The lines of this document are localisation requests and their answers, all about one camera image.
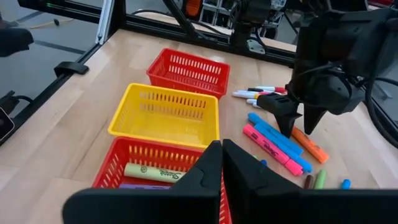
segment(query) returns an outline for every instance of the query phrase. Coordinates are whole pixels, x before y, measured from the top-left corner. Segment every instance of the orange highlighter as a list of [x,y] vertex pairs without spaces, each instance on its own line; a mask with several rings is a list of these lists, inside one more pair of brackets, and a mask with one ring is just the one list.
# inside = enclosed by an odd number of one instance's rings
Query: orange highlighter
[[292,135],[308,152],[317,158],[320,163],[324,163],[329,159],[329,155],[298,128],[293,127]]

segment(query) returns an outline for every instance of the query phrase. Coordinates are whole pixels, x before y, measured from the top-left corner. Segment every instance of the red basket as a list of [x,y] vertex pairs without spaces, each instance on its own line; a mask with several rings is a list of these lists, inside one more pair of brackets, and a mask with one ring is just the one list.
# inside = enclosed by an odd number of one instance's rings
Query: red basket
[[226,93],[229,65],[172,49],[163,49],[147,74],[150,83],[220,99]]
[[[123,184],[166,185],[171,183],[123,176],[128,162],[186,172],[203,152],[160,142],[118,137],[113,142],[93,184],[94,188],[118,188]],[[230,224],[228,200],[221,178],[220,224]]]

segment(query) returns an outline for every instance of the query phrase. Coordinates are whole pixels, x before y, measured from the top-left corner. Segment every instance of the orange component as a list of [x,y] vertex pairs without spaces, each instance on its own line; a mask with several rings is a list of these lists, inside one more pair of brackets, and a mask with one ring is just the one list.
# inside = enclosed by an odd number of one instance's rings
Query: orange component
[[187,12],[189,16],[197,16],[199,13],[201,2],[202,0],[187,0],[185,12]]
[[329,159],[329,155],[298,128],[293,127],[292,135],[308,152],[317,158],[320,163],[324,163]]

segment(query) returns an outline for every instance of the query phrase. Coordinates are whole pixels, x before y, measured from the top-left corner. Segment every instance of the black bracket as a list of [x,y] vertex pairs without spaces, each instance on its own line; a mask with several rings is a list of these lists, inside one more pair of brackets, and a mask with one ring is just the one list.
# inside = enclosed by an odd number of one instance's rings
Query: black bracket
[[57,77],[64,73],[77,73],[84,75],[89,70],[88,66],[77,62],[61,62],[54,68]]

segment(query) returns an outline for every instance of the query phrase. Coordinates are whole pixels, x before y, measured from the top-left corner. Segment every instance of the blue highlighter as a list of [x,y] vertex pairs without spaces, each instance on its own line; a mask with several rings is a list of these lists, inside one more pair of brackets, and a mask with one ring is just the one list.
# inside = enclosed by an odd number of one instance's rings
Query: blue highlighter
[[275,138],[279,139],[280,142],[282,142],[284,145],[286,145],[291,151],[296,153],[298,156],[303,153],[304,150],[299,145],[297,145],[296,143],[292,142],[290,139],[285,137],[278,130],[276,130],[274,127],[269,125],[266,121],[261,119],[260,116],[258,116],[256,113],[248,113],[248,119],[253,124],[259,124],[259,125],[263,126],[268,132],[270,132],[272,135],[274,135]]
[[262,126],[261,124],[256,124],[254,129],[265,136],[268,140],[275,144],[282,152],[284,152],[289,158],[291,158],[294,162],[298,165],[303,167],[304,172],[312,172],[312,165],[311,163],[307,162],[306,160],[302,159],[299,155],[294,153],[294,151],[284,144],[283,140],[275,137],[273,134],[268,132],[268,130]]

